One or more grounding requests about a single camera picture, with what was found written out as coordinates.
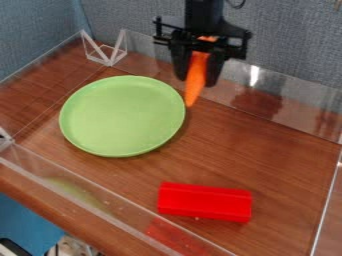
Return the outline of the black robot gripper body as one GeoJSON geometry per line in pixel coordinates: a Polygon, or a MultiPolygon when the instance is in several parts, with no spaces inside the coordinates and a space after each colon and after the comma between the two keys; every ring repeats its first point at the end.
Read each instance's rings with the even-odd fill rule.
{"type": "Polygon", "coordinates": [[[156,16],[153,40],[165,45],[173,58],[181,58],[192,51],[222,52],[222,59],[244,59],[250,32],[221,17],[156,16]]]}

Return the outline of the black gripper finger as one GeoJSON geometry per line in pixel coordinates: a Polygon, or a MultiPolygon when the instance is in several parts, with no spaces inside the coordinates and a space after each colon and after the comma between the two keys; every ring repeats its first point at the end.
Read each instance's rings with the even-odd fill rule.
{"type": "Polygon", "coordinates": [[[192,51],[184,45],[172,45],[169,51],[174,75],[180,81],[184,81],[186,78],[192,51]]]}
{"type": "Polygon", "coordinates": [[[225,59],[224,54],[218,51],[210,52],[206,59],[205,69],[205,86],[213,87],[221,72],[225,59]]]}

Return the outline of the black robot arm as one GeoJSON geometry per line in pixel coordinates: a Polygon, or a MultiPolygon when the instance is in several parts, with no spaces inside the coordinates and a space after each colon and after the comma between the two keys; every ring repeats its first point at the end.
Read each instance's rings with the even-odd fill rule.
{"type": "Polygon", "coordinates": [[[208,55],[204,61],[204,86],[216,84],[224,62],[244,60],[252,33],[222,17],[222,0],[185,0],[182,16],[154,16],[153,43],[168,48],[173,72],[184,81],[194,52],[208,55]]]}

